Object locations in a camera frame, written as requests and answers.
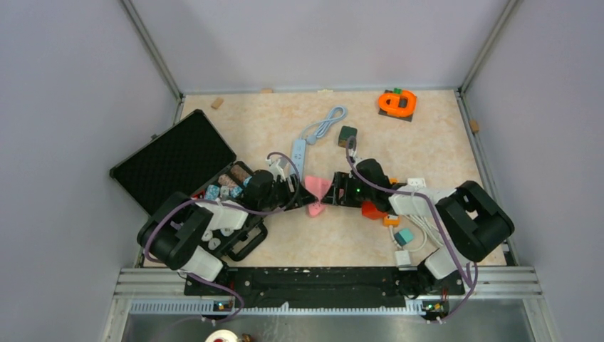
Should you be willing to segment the small wooden block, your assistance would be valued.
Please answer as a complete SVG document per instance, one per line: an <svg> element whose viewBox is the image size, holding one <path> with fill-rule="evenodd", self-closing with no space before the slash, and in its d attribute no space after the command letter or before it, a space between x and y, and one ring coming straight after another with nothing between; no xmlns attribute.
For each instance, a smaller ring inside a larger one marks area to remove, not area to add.
<svg viewBox="0 0 604 342"><path fill-rule="evenodd" d="M211 103L211 108L214 110L218 110L223 105L223 103L224 103L224 99L222 97L216 97L214 99L214 101Z"/></svg>

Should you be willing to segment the wooden block at right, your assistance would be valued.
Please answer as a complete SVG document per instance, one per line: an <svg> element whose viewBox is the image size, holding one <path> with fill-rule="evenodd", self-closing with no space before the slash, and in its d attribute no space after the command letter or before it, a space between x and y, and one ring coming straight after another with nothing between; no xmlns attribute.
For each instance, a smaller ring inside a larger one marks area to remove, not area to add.
<svg viewBox="0 0 604 342"><path fill-rule="evenodd" d="M479 123L474 119L469 120L469 127L472 134L477 134L480 131Z"/></svg>

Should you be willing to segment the red cube socket adapter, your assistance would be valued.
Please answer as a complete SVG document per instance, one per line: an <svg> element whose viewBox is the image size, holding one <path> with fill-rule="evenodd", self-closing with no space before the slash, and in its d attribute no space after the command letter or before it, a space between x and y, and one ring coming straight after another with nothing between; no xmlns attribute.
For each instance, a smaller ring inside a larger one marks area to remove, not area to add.
<svg viewBox="0 0 604 342"><path fill-rule="evenodd" d="M387 216L387 212L380 211L372 202L365 201L361 204L362 216L371 219L378 220L383 219Z"/></svg>

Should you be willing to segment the poker chip stack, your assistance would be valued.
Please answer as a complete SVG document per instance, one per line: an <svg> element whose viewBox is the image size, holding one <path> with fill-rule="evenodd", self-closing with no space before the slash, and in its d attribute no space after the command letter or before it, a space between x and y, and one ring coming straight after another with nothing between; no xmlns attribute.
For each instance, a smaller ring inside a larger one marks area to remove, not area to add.
<svg viewBox="0 0 604 342"><path fill-rule="evenodd" d="M205 200L215 201L221 197L221 187L218 185L209 185L204 191Z"/></svg>

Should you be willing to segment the teal cube adapter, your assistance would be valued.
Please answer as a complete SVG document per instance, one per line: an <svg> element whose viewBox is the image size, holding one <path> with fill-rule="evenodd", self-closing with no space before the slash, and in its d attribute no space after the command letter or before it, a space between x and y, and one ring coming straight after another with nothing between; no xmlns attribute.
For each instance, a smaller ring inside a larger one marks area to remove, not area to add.
<svg viewBox="0 0 604 342"><path fill-rule="evenodd" d="M412 231L408 228L401 229L400 231L394 233L393 237L394 237L396 244L401 247L409 244L415 238Z"/></svg>

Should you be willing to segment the white plug adapter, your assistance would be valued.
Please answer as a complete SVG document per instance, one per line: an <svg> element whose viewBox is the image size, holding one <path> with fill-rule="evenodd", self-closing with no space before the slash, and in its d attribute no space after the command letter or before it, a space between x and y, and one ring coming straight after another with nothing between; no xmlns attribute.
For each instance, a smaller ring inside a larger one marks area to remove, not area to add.
<svg viewBox="0 0 604 342"><path fill-rule="evenodd" d="M395 265L398 268L403 268L412 265L410 253L407 250L395 251Z"/></svg>

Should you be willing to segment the light blue power strip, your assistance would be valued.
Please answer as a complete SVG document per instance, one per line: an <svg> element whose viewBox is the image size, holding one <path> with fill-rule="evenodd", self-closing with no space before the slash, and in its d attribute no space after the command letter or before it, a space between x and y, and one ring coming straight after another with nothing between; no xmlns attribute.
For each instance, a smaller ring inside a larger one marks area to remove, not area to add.
<svg viewBox="0 0 604 342"><path fill-rule="evenodd" d="M291 160L296 166L300 174L303 173L305 158L306 158L306 146L307 143L304 139L296 139L293 141Z"/></svg>

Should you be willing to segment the black poker chip case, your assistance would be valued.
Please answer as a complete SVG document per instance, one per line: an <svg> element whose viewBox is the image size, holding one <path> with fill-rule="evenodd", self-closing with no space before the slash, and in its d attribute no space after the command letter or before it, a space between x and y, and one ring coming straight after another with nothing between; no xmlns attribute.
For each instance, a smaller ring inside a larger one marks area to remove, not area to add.
<svg viewBox="0 0 604 342"><path fill-rule="evenodd" d="M236 153L202 110L194 110L180 123L153 139L137 152L110 169L115 180L152 217L168 214L173 205L162 206L174 193L216 200L221 187L229 188L229 199L242 200L242 190L254 171L237 160ZM264 218L250 214L236 231L218 229L200 242L215 257L233 261L246 258L268 236Z"/></svg>

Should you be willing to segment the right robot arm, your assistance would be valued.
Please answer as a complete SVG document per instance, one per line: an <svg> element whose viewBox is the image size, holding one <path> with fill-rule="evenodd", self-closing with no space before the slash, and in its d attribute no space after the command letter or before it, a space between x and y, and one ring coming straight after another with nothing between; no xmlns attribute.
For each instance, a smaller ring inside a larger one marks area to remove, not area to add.
<svg viewBox="0 0 604 342"><path fill-rule="evenodd" d="M483 261L515 231L514 223L481 185L472 180L453 190L431 190L391 182L374 159L350 159L350 172L335 172L323 203L369 209L378 218L416 217L437 249L407 281L412 294L435 294L456 273L471 285L469 265Z"/></svg>

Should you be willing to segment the pink triangular power strip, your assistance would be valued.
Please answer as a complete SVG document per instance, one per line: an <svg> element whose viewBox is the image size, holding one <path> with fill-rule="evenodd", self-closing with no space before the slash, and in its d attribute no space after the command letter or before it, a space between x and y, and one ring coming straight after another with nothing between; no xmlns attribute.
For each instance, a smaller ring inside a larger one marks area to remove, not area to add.
<svg viewBox="0 0 604 342"><path fill-rule="evenodd" d="M305 176L304 186L317 198L315 202L306 206L309 217L315 218L326 209L326 205L322 203L322 199L327 195L331 185L332 182L325 178L311 175Z"/></svg>

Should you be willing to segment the dark green cube adapter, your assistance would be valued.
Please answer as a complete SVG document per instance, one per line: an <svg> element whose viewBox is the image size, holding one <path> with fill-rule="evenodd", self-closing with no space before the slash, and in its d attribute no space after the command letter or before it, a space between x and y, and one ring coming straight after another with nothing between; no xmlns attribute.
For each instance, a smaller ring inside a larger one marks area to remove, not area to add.
<svg viewBox="0 0 604 342"><path fill-rule="evenodd" d="M357 134L358 134L357 128L343 125L338 134L338 146L339 147L348 147L350 145L348 143L348 139L350 137L356 137Z"/></svg>

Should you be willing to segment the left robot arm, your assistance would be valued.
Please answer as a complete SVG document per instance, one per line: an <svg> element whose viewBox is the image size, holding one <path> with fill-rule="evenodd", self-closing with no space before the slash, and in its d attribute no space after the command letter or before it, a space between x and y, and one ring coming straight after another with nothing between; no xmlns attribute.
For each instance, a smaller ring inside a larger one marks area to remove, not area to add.
<svg viewBox="0 0 604 342"><path fill-rule="evenodd" d="M241 261L268 236L265 218L302 205L306 191L298 173L245 172L233 187L208 185L202 197L176 192L151 216L137 242L167 268L201 279L211 294L228 286L228 257Z"/></svg>

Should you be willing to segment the orange power strip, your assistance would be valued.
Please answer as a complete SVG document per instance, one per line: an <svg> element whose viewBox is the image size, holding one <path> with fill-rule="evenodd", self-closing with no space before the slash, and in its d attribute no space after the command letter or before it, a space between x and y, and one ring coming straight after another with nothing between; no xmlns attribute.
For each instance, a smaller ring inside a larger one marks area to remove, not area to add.
<svg viewBox="0 0 604 342"><path fill-rule="evenodd" d="M382 225L384 227L398 227L400 225L401 218L396 214L387 214L382 218Z"/></svg>

